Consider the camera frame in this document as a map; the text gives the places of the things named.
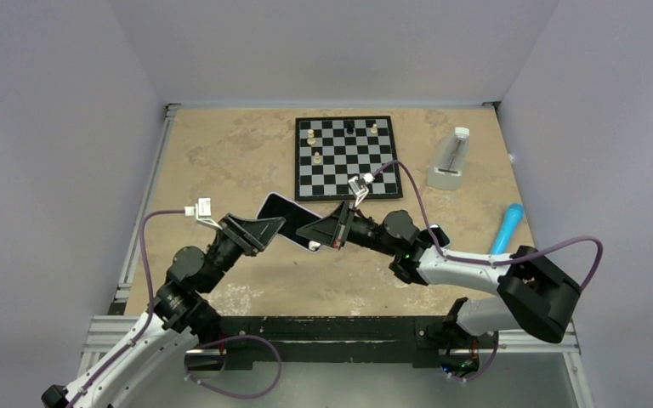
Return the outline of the phone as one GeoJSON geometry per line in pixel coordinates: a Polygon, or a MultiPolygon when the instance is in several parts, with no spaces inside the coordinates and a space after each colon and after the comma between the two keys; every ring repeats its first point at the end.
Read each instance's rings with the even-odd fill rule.
{"type": "Polygon", "coordinates": [[[432,224],[427,229],[422,229],[418,238],[425,245],[441,248],[448,248],[451,245],[450,237],[438,224],[432,224]]]}

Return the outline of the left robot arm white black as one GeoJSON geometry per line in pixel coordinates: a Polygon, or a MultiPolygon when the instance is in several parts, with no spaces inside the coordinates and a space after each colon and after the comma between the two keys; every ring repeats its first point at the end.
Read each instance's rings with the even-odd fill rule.
{"type": "Polygon", "coordinates": [[[147,283],[146,311],[127,334],[92,368],[66,385],[52,385],[41,396],[45,407],[126,407],[174,360],[194,346],[217,350],[229,342],[219,313],[203,298],[242,256],[263,252],[286,222],[283,217],[244,219],[230,213],[213,220],[196,207],[182,214],[215,230],[202,250],[176,252],[165,282],[147,283]]]}

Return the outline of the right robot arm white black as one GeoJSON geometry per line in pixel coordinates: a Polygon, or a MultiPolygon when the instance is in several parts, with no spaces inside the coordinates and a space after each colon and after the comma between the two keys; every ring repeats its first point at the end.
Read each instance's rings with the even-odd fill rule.
{"type": "Polygon", "coordinates": [[[350,243],[390,256],[389,269],[406,284],[485,293],[483,299],[456,302],[448,312],[443,333],[456,346],[487,332],[516,329],[560,343],[582,295],[580,284],[530,246],[502,255],[449,251],[433,229],[419,229],[404,210],[377,222],[347,202],[323,220],[328,246],[340,249],[350,243]]]}

